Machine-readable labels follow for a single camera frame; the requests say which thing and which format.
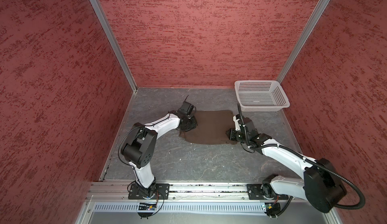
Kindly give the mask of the brown corduroy trousers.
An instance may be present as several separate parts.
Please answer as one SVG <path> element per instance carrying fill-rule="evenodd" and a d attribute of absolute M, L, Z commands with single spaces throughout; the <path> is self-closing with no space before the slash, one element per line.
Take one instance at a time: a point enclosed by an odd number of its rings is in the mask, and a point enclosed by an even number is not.
<path fill-rule="evenodd" d="M 179 137 L 193 144 L 202 145 L 236 145 L 237 141 L 230 140 L 226 132 L 235 127 L 231 110 L 197 111 L 195 118 L 197 126 L 188 132 L 180 132 Z"/>

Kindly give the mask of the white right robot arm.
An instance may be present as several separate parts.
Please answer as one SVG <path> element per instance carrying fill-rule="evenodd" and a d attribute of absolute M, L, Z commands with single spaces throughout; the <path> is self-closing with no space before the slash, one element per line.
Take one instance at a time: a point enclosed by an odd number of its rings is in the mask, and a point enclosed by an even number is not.
<path fill-rule="evenodd" d="M 246 141 L 246 134 L 240 130 L 229 129 L 226 135 L 230 140 L 244 143 L 249 149 L 276 160 L 298 176 L 268 176 L 262 181 L 260 190 L 266 199 L 274 199 L 279 195 L 292 196 L 307 200 L 318 211 L 328 213 L 347 194 L 342 180 L 332 174 L 335 171 L 332 163 L 324 158 L 314 159 L 286 149 L 264 133 L 254 134 L 249 141 Z"/>

